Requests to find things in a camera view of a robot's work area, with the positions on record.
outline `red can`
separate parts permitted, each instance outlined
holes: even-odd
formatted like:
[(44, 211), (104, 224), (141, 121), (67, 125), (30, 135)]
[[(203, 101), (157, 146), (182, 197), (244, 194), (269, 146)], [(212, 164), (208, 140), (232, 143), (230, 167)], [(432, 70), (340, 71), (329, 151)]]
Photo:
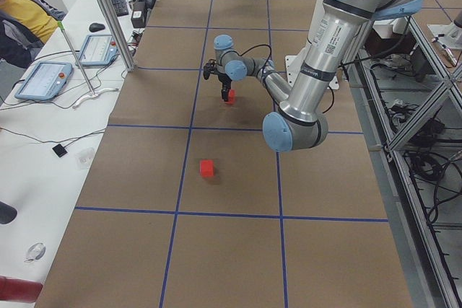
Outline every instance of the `red can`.
[(0, 276), (0, 301), (33, 303), (43, 285), (35, 281)]

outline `blue and white device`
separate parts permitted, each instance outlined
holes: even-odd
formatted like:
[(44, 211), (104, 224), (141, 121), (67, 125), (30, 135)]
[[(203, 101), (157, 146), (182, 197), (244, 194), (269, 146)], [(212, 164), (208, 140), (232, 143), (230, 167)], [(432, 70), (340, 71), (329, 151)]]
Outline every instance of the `blue and white device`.
[(53, 99), (64, 87), (74, 68), (70, 63), (41, 62), (26, 78), (24, 84), (14, 95), (17, 99)]
[(79, 60), (83, 67), (107, 66), (118, 50), (111, 34), (90, 34), (80, 49)]

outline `black mouse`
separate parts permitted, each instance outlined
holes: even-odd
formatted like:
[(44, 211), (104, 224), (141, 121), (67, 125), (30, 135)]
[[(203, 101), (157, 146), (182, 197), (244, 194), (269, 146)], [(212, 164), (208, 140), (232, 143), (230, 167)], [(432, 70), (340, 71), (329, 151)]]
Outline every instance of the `black mouse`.
[(103, 23), (92, 23), (88, 30), (90, 32), (99, 32), (100, 30), (106, 29), (106, 26)]

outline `white table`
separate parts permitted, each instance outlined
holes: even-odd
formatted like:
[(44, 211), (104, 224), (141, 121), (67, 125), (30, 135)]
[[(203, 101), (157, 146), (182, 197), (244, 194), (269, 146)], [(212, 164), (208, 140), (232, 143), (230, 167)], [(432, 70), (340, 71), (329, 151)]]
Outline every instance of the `white table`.
[[(92, 22), (105, 23), (96, 0), (78, 0), (63, 21), (75, 49), (80, 49)], [(130, 16), (119, 17), (126, 36), (133, 31)], [(109, 33), (108, 29), (99, 33)], [(40, 52), (40, 56), (69, 50), (59, 30)], [(70, 53), (51, 56), (51, 61), (74, 62)], [(100, 75), (102, 87), (121, 88), (125, 66), (120, 58)], [(87, 69), (92, 78), (97, 69)], [(69, 106), (80, 95), (88, 92), (79, 69), (64, 87), (63, 92), (81, 84), (54, 101)], [(16, 86), (6, 102), (16, 104)], [(0, 127), (24, 133), (43, 141), (61, 140), (82, 136), (106, 127), (118, 92), (100, 95), (96, 100), (85, 101), (76, 110), (62, 110), (55, 105), (34, 104), (13, 110), (0, 111)], [(3, 104), (1, 109), (10, 106)], [(85, 149), (97, 150), (102, 135), (90, 136), (67, 148), (68, 154), (58, 158), (52, 151), (55, 144), (37, 144), (25, 137), (0, 131), (0, 201), (18, 210), (16, 219), (0, 225), (0, 275), (30, 281), (45, 282), (53, 259), (63, 237), (74, 205), (79, 197), (88, 169), (82, 169), (77, 154)], [(25, 262), (27, 249), (38, 242), (46, 246), (43, 258), (32, 263)], [(33, 307), (33, 304), (0, 302), (1, 308)]]

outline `person's arm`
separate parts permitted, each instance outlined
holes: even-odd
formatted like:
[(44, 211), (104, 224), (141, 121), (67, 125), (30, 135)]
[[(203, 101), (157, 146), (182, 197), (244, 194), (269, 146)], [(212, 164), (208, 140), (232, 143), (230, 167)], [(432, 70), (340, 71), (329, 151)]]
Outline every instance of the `person's arm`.
[(5, 26), (0, 22), (0, 58), (20, 68), (27, 68), (40, 48), (25, 48), (5, 33)]

